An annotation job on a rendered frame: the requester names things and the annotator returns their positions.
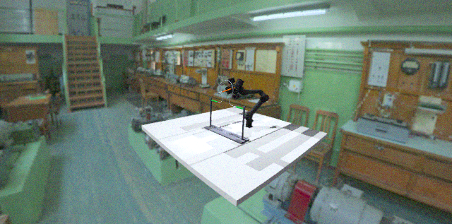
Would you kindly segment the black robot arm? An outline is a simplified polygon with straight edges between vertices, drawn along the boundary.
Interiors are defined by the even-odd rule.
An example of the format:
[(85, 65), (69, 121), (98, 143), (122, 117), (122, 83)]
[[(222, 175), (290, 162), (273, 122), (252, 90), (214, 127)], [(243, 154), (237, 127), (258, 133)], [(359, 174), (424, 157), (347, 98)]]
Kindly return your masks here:
[(246, 113), (245, 113), (245, 120), (246, 120), (246, 126), (245, 127), (250, 129), (250, 128), (253, 127), (252, 123), (254, 122), (254, 120), (252, 119), (252, 117), (253, 117), (254, 113), (259, 109), (260, 106), (262, 106), (262, 104), (264, 102), (266, 102), (269, 99), (269, 96), (266, 95), (263, 92), (263, 90), (261, 90), (261, 89), (257, 89), (257, 90), (244, 89), (244, 87), (242, 87), (243, 83), (244, 83), (244, 81), (242, 79), (239, 79), (239, 78), (237, 79), (236, 85), (239, 88), (239, 91), (238, 91), (239, 94), (241, 94), (241, 95), (248, 95), (248, 94), (257, 94), (257, 93), (259, 93), (260, 96), (261, 96), (260, 100), (256, 103), (256, 105), (249, 112), (246, 111)]

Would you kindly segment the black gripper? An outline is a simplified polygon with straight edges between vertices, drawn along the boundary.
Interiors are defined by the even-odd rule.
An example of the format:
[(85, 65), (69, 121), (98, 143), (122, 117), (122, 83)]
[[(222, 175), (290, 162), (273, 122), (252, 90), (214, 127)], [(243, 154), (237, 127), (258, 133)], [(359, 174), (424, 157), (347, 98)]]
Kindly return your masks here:
[[(236, 85), (236, 83), (234, 83), (234, 82), (235, 82), (235, 79), (234, 79), (234, 78), (230, 78), (230, 79), (228, 79), (227, 81), (228, 81), (229, 84), (231, 84), (231, 85), (230, 85), (231, 93), (235, 93), (235, 95), (232, 96), (233, 99), (236, 100), (236, 99), (240, 98), (240, 94), (237, 94), (237, 92), (239, 91), (239, 88), (238, 88), (238, 86)], [(230, 81), (231, 83), (230, 83), (229, 81)], [(234, 83), (234, 84), (233, 84), (233, 83)], [(233, 86), (233, 88), (232, 88), (232, 86)], [(235, 88), (234, 88), (234, 87), (235, 87)]]

